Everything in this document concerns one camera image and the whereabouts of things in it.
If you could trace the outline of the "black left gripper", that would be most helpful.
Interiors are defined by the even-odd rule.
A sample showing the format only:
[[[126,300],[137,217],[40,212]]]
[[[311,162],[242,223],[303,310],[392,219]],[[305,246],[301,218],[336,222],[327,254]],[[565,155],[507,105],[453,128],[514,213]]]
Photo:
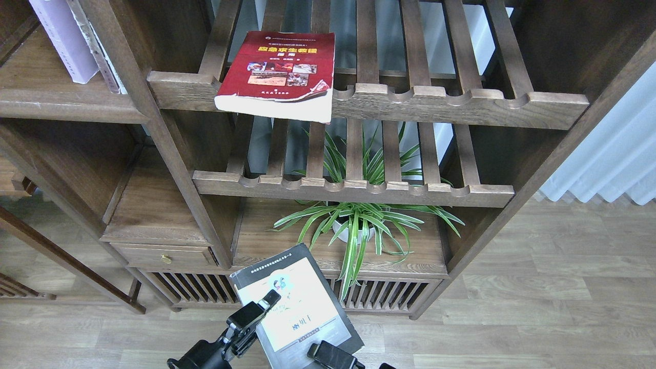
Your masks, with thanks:
[[[168,359],[169,368],[231,368],[230,360],[241,357],[253,343],[260,323],[271,308],[281,299],[276,290],[270,290],[259,301],[251,301],[227,318],[228,328],[213,343],[197,341],[180,359]]]

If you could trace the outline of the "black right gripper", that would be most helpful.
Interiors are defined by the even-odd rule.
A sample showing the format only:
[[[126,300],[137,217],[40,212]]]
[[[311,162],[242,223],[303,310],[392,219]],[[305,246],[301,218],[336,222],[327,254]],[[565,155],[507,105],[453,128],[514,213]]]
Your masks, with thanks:
[[[356,357],[325,340],[322,340],[319,344],[312,343],[307,356],[328,368],[359,368]],[[379,369],[396,369],[396,367],[388,363],[382,363]]]

